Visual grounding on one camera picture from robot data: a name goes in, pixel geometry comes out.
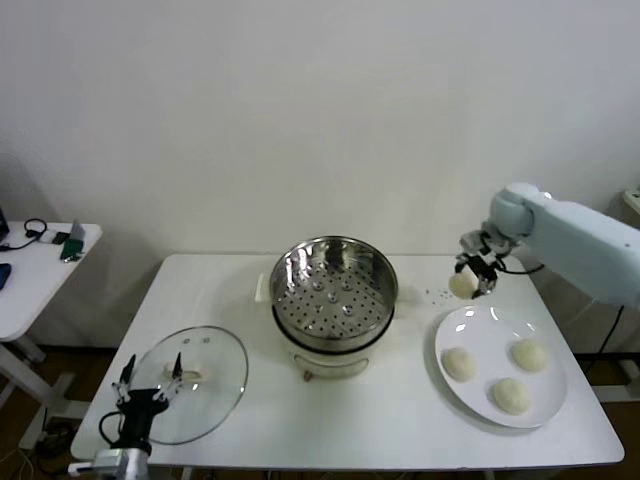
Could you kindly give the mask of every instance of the black cable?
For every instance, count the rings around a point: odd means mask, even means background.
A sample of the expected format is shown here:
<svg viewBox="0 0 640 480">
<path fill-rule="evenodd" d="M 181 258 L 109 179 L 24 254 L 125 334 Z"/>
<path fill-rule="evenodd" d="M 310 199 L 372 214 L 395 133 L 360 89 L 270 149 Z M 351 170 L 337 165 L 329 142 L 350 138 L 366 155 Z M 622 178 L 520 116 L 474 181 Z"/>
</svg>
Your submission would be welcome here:
<svg viewBox="0 0 640 480">
<path fill-rule="evenodd" d="M 107 437 L 107 435 L 104 433 L 103 430 L 103 424 L 104 421 L 109 418 L 109 417 L 113 417 L 114 415 L 120 415 L 120 412 L 117 410 L 114 410 L 113 412 L 109 412 L 106 415 L 104 415 L 100 421 L 98 422 L 98 432 L 100 433 L 100 436 L 102 437 L 102 439 L 107 442 L 109 445 L 111 445 L 112 443 L 114 443 L 114 440 L 111 440 L 109 437 Z"/>
<path fill-rule="evenodd" d="M 496 261 L 493 263 L 493 266 L 496 270 L 507 273 L 509 275 L 529 275 L 531 273 L 539 272 L 544 268 L 544 264 L 538 265 L 536 268 L 532 268 L 531 270 L 525 270 L 524 272 L 514 272 L 513 270 L 507 270 L 507 266 L 505 265 L 502 257 L 496 258 Z"/>
<path fill-rule="evenodd" d="M 31 223 L 34 223 L 34 222 L 39 223 L 42 226 L 42 229 L 34 230 L 34 229 L 30 228 L 29 225 Z M 23 243 L 22 245 L 19 245 L 17 247 L 12 247 L 8 243 L 2 244 L 2 245 L 0 245 L 0 252 L 22 250 L 23 248 L 28 247 L 32 243 L 37 242 L 38 240 L 40 240 L 42 235 L 44 235 L 44 232 L 46 232 L 49 229 L 49 225 L 47 225 L 47 222 L 45 222 L 44 220 L 42 220 L 40 218 L 30 218 L 29 220 L 24 222 L 22 227 L 24 228 L 26 237 L 30 238 L 31 240 L 26 242 L 26 243 Z"/>
<path fill-rule="evenodd" d="M 507 270 L 506 268 L 497 268 L 502 273 L 508 273 L 509 275 L 529 275 L 530 273 L 539 272 L 544 268 L 544 265 L 538 265 L 536 268 L 532 268 L 531 270 L 525 270 L 524 272 L 514 272 L 513 270 Z"/>
<path fill-rule="evenodd" d="M 607 336 L 605 337 L 604 342 L 602 342 L 602 345 L 600 346 L 600 349 L 598 350 L 598 353 L 596 355 L 600 355 L 604 351 L 604 348 L 607 346 L 607 342 L 611 338 L 611 335 L 613 335 L 614 330 L 616 329 L 616 327 L 618 326 L 618 323 L 620 322 L 620 318 L 622 318 L 622 312 L 623 311 L 624 311 L 624 305 L 621 306 L 618 309 L 618 314 L 616 315 L 616 321 L 613 322 L 613 325 L 611 326 L 611 329 L 609 330 L 609 333 L 607 333 Z M 585 370 L 584 370 L 584 374 L 585 375 L 587 375 L 591 371 L 591 369 L 593 368 L 593 366 L 595 365 L 596 362 L 597 362 L 597 360 L 593 360 L 587 366 L 587 368 L 585 368 Z"/>
</svg>

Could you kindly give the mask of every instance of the dough ball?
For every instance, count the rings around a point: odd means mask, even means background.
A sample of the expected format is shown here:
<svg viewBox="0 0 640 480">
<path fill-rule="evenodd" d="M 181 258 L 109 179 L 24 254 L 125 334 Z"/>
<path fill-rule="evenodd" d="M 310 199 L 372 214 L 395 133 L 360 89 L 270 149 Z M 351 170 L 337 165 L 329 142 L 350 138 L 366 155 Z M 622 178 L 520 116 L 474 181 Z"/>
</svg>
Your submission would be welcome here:
<svg viewBox="0 0 640 480">
<path fill-rule="evenodd" d="M 515 378 L 503 378 L 492 390 L 498 406 L 511 415 L 522 415 L 531 407 L 529 390 Z"/>
<path fill-rule="evenodd" d="M 478 282 L 473 281 L 471 275 L 456 273 L 449 278 L 449 290 L 456 297 L 463 300 L 470 300 L 478 288 Z"/>
<path fill-rule="evenodd" d="M 458 382 L 467 382 L 476 374 L 473 356 L 462 347 L 447 350 L 442 358 L 447 373 Z"/>
<path fill-rule="evenodd" d="M 539 342 L 529 338 L 511 347 L 511 356 L 528 372 L 541 372 L 549 365 L 549 352 Z"/>
</svg>

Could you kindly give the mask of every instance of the cable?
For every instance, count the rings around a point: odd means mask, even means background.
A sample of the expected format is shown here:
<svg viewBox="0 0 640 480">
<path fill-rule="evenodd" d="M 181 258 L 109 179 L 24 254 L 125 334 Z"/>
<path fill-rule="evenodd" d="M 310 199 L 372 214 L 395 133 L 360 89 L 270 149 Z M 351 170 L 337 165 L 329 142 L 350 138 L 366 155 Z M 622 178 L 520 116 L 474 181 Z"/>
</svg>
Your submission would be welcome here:
<svg viewBox="0 0 640 480">
<path fill-rule="evenodd" d="M 623 311 L 624 311 L 624 305 L 621 306 L 618 309 L 618 314 L 616 315 L 616 321 L 613 322 L 613 325 L 611 326 L 611 329 L 609 330 L 609 333 L 607 333 L 607 336 L 605 337 L 604 342 L 602 342 L 602 345 L 600 346 L 600 350 L 598 350 L 598 353 L 596 355 L 600 355 L 604 351 L 604 348 L 607 346 L 607 342 L 611 338 L 611 335 L 613 335 L 614 330 L 616 329 L 616 327 L 618 326 L 618 323 L 620 322 L 620 318 L 622 318 L 622 312 Z M 595 365 L 596 362 L 597 362 L 597 359 L 594 359 L 587 366 L 587 368 L 585 368 L 585 370 L 584 370 L 584 374 L 585 375 L 587 375 L 591 371 L 591 369 L 593 368 L 593 366 Z"/>
<path fill-rule="evenodd" d="M 32 228 L 29 228 L 29 225 L 31 223 L 34 223 L 34 222 L 39 223 L 42 226 L 42 229 L 33 230 Z M 30 218 L 29 220 L 24 222 L 22 227 L 24 228 L 25 236 L 27 238 L 30 238 L 31 240 L 26 242 L 26 243 L 23 243 L 22 245 L 19 245 L 17 247 L 12 247 L 8 243 L 4 243 L 4 244 L 0 245 L 0 252 L 22 250 L 23 248 L 28 247 L 32 243 L 37 242 L 38 240 L 40 240 L 40 237 L 42 237 L 42 235 L 44 235 L 44 232 L 46 232 L 49 229 L 49 225 L 47 225 L 47 222 L 45 222 L 44 220 L 42 220 L 40 218 Z"/>
<path fill-rule="evenodd" d="M 529 275 L 531 273 L 539 272 L 544 268 L 544 264 L 538 265 L 536 268 L 532 268 L 531 270 L 525 270 L 524 272 L 514 272 L 513 270 L 507 270 L 507 266 L 504 261 L 502 261 L 501 257 L 496 258 L 496 261 L 493 262 L 493 266 L 496 270 L 502 273 L 508 273 L 509 275 Z"/>
<path fill-rule="evenodd" d="M 107 437 L 107 435 L 104 433 L 103 430 L 103 424 L 104 421 L 109 418 L 109 417 L 113 417 L 114 415 L 120 415 L 120 412 L 117 410 L 114 410 L 113 412 L 109 412 L 106 415 L 104 415 L 100 421 L 98 422 L 98 432 L 100 432 L 100 436 L 103 438 L 103 440 L 105 442 L 107 442 L 109 445 L 111 445 L 112 443 L 115 443 L 114 440 L 111 440 L 109 437 Z"/>
<path fill-rule="evenodd" d="M 24 454 L 24 452 L 22 450 L 20 450 L 19 448 L 14 448 L 9 453 L 7 453 L 4 457 L 0 458 L 0 463 L 5 462 L 14 453 L 19 453 L 22 456 L 22 458 L 23 458 L 22 465 L 17 467 L 13 471 L 13 473 L 11 473 L 11 475 L 8 478 L 17 478 L 18 480 L 22 480 L 22 472 L 24 471 L 24 468 L 27 465 L 29 465 L 29 470 L 31 470 L 31 474 L 29 476 L 29 480 L 33 480 L 33 477 L 34 477 L 34 474 L 35 474 L 34 469 L 33 469 L 33 463 L 31 463 L 31 460 L 29 460 L 29 457 L 27 457 Z"/>
</svg>

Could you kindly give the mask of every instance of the table leg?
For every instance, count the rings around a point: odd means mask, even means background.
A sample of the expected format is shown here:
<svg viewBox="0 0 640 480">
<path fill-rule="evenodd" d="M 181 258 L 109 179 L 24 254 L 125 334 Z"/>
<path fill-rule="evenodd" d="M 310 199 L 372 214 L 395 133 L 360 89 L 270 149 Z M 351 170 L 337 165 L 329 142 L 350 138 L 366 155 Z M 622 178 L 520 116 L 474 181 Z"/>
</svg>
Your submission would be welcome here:
<svg viewBox="0 0 640 480">
<path fill-rule="evenodd" d="M 42 405 L 53 405 L 55 395 L 51 386 L 3 345 L 0 345 L 0 373 Z"/>
<path fill-rule="evenodd" d="M 53 417 L 82 419 L 89 408 L 89 402 L 73 402 L 64 398 L 64 392 L 73 381 L 73 374 L 63 373 L 56 383 L 50 386 L 2 345 L 0 345 L 0 374 L 42 405 L 20 440 L 19 447 L 22 449 L 31 450 L 35 447 L 42 427 L 46 425 L 45 412 L 46 420 Z"/>
<path fill-rule="evenodd" d="M 24 353 L 27 358 L 34 363 L 42 363 L 46 358 L 46 354 L 40 350 L 40 348 L 33 343 L 33 341 L 26 335 L 21 336 L 17 340 L 13 341 L 13 344 Z"/>
</svg>

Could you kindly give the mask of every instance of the glass lid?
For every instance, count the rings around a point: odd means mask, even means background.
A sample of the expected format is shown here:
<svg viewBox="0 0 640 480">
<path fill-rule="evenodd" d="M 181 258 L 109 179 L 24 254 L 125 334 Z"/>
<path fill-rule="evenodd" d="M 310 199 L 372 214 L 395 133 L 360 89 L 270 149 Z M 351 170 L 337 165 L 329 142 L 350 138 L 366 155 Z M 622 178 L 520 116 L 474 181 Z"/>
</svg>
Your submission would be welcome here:
<svg viewBox="0 0 640 480">
<path fill-rule="evenodd" d="M 233 411 L 247 385 L 249 361 L 242 342 L 220 327 L 193 327 L 161 340 L 145 354 L 132 389 L 159 388 L 171 381 L 181 354 L 183 387 L 155 417 L 152 442 L 177 445 L 215 430 Z"/>
</svg>

